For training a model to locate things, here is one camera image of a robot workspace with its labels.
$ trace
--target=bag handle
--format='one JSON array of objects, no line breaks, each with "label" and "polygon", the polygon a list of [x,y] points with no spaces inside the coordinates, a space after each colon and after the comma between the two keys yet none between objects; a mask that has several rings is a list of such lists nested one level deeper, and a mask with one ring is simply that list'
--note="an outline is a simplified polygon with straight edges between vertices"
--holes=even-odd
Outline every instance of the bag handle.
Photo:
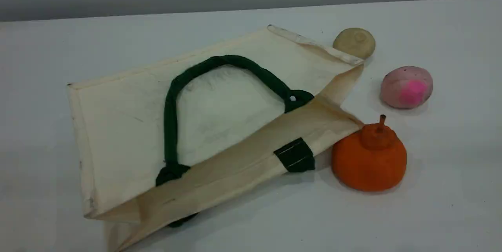
[{"label": "bag handle", "polygon": [[189,166],[178,163],[178,117],[176,100],[181,90],[196,77],[207,73],[215,68],[224,65],[235,66],[253,73],[260,79],[268,88],[277,94],[284,101],[284,112],[290,112],[294,109],[307,104],[314,96],[307,91],[291,90],[273,73],[250,59],[237,55],[225,55],[220,57],[210,57],[209,59],[188,68],[186,71],[178,75],[171,82],[169,91],[166,96],[164,106],[164,160],[166,166],[160,170],[156,178],[156,186],[160,186],[170,180],[179,179]]}]

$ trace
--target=white table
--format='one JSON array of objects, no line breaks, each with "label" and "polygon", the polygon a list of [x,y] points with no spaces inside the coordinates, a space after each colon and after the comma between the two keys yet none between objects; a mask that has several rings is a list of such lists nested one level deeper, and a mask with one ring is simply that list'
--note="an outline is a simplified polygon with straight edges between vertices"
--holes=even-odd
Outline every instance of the white table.
[{"label": "white table", "polygon": [[[502,0],[428,0],[0,23],[0,243],[7,252],[102,252],[81,214],[66,84],[151,64],[276,24],[330,45],[362,27],[376,51],[344,108],[380,113],[407,146],[401,186],[367,195],[315,172],[285,175],[164,229],[134,252],[502,250]],[[429,102],[378,100],[399,66],[434,77]]]}]

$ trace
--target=orange clay fruit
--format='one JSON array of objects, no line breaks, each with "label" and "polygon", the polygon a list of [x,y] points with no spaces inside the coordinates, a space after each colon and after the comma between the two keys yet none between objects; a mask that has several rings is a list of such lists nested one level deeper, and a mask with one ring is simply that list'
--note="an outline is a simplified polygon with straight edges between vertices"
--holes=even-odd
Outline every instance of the orange clay fruit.
[{"label": "orange clay fruit", "polygon": [[380,123],[367,124],[333,146],[331,168],[353,189],[378,192],[391,189],[406,171],[406,149],[396,132]]}]

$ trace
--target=pink clay ball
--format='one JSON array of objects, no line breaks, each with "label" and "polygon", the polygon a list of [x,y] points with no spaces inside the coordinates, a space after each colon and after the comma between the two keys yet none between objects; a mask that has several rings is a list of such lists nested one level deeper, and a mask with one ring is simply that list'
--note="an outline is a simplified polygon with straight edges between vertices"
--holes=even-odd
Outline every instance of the pink clay ball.
[{"label": "pink clay ball", "polygon": [[423,68],[403,66],[388,73],[382,81],[380,97],[391,107],[413,109],[432,94],[432,76]]}]

